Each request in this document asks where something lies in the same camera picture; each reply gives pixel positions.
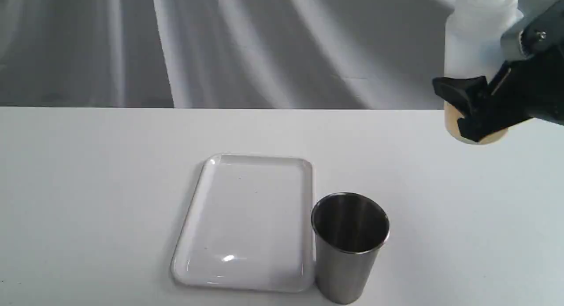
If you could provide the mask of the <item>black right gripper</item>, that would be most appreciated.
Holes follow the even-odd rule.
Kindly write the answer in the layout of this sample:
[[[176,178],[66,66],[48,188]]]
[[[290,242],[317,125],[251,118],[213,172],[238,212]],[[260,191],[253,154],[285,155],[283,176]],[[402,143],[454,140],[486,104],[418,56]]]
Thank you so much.
[[[487,111],[475,113],[487,94],[487,78],[433,78],[435,95],[466,117],[460,136],[479,143],[538,118],[563,124],[564,0],[544,2],[502,34],[505,63],[493,80]]]

